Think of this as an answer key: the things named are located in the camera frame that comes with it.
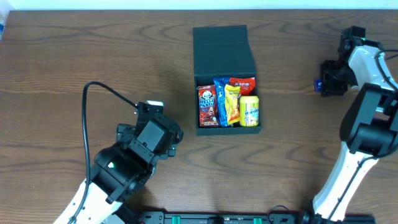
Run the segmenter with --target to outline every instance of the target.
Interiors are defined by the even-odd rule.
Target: wooden table
[[[264,128],[258,135],[195,136],[192,27],[247,24]],[[52,223],[85,178],[81,93],[98,80],[132,101],[161,100],[185,136],[177,156],[129,203],[179,212],[263,213],[305,207],[340,151],[339,127],[355,98],[313,92],[320,64],[336,59],[356,24],[398,46],[397,11],[13,11],[0,45],[0,223]],[[388,63],[397,74],[397,61]],[[93,157],[134,110],[90,88]],[[348,212],[397,223],[397,156],[361,183]]]

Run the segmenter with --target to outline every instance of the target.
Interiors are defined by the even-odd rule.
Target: open box
[[[197,136],[220,134],[257,134],[262,129],[261,110],[259,125],[255,127],[203,128],[199,125],[197,87],[213,85],[213,78],[256,78],[251,95],[259,97],[256,66],[248,41],[246,26],[193,28],[193,63]]]

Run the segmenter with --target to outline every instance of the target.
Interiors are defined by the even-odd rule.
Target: red snack bag
[[[218,126],[216,112],[216,87],[214,85],[198,86],[199,124],[201,127]]]
[[[241,95],[248,96],[256,86],[256,79],[251,78],[229,78],[229,84],[231,86],[240,86]]]

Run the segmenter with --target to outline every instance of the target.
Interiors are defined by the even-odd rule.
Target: cable
[[[90,172],[91,172],[91,166],[90,166],[90,150],[88,147],[88,138],[87,138],[87,122],[86,122],[86,104],[87,104],[87,91],[88,91],[88,87],[90,85],[99,85],[105,89],[107,89],[108,91],[110,91],[111,93],[115,94],[117,97],[119,97],[120,99],[124,100],[125,102],[127,102],[128,104],[130,104],[131,106],[135,107],[138,109],[138,106],[129,101],[127,98],[125,98],[124,96],[120,95],[118,92],[114,91],[111,87],[97,82],[97,81],[91,81],[88,82],[84,89],[83,89],[83,97],[81,99],[81,125],[83,128],[83,141],[84,141],[84,145],[85,145],[85,156],[86,156],[86,187],[85,187],[85,191],[83,194],[83,197],[81,198],[81,202],[79,207],[77,208],[77,211],[75,212],[75,214],[69,218],[69,222],[68,224],[72,224],[75,223],[77,221],[77,216],[79,215],[80,211],[83,208],[83,205],[86,201],[87,198],[87,193],[88,193],[88,187],[90,186]]]
[[[271,215],[272,211],[275,210],[275,208],[284,208],[284,209],[290,211],[290,210],[289,210],[286,206],[284,206],[284,205],[275,205],[275,206],[273,206],[273,207],[268,211],[268,214],[267,214],[267,221],[269,222],[269,224],[274,224],[274,222],[271,221],[271,220],[269,219],[269,216]]]
[[[380,54],[382,54],[382,53],[384,53],[384,52],[398,52],[398,50],[381,50],[381,51],[379,51],[379,52],[374,56],[374,58],[375,58],[375,60],[376,60],[377,68],[379,69],[381,75],[383,76],[383,79],[386,81],[386,83],[389,84],[389,86],[391,86],[392,89],[394,89],[396,95],[398,96],[398,88],[397,88],[394,84],[392,84],[392,82],[390,81],[390,78],[387,77],[386,73],[384,73],[384,70],[382,69],[381,64],[380,64],[380,60],[379,60]],[[392,59],[392,58],[394,58],[394,57],[397,57],[397,55],[388,57],[388,58],[386,58],[386,59],[384,59],[384,60]],[[365,158],[365,159],[361,160],[361,162],[358,163],[358,166],[357,166],[357,168],[356,168],[356,170],[355,170],[353,176],[352,176],[351,179],[349,180],[347,187],[344,189],[343,194],[341,195],[340,198],[337,199],[337,203],[336,203],[335,207],[333,208],[333,210],[331,211],[331,213],[330,213],[330,215],[329,215],[329,217],[328,217],[327,223],[330,221],[330,219],[332,218],[332,216],[335,214],[335,212],[336,212],[338,206],[340,205],[341,201],[343,201],[344,196],[346,195],[346,193],[347,193],[349,187],[350,187],[351,184],[353,183],[353,181],[354,181],[356,175],[358,174],[360,168],[362,168],[362,165],[363,165],[366,161],[371,160],[371,159],[381,159],[381,158],[390,156],[391,154],[395,153],[397,150],[398,150],[398,145],[396,145],[394,148],[392,148],[391,150],[389,150],[388,152],[386,152],[386,153],[384,153],[384,154],[377,155],[377,156],[370,156],[370,157],[368,157],[368,158]]]

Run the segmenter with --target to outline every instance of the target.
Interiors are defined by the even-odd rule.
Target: can
[[[239,110],[241,113],[241,126],[253,127],[259,125],[258,96],[241,96],[239,101]]]

